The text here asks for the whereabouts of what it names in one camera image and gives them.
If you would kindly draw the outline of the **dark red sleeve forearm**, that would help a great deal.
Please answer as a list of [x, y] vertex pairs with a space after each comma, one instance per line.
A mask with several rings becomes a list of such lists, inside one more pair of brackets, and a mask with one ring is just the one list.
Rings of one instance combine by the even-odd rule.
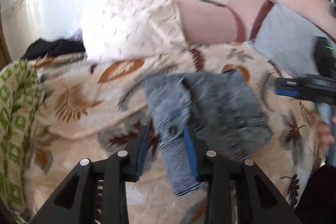
[[323, 165], [309, 178], [295, 208], [295, 214], [304, 224], [336, 224], [335, 168]]

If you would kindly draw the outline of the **person's right hand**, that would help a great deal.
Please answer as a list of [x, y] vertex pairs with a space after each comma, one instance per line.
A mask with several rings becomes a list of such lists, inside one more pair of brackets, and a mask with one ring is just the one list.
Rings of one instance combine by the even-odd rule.
[[317, 136], [319, 144], [325, 152], [335, 142], [335, 138], [331, 134], [331, 127], [324, 121], [319, 121], [317, 126]]

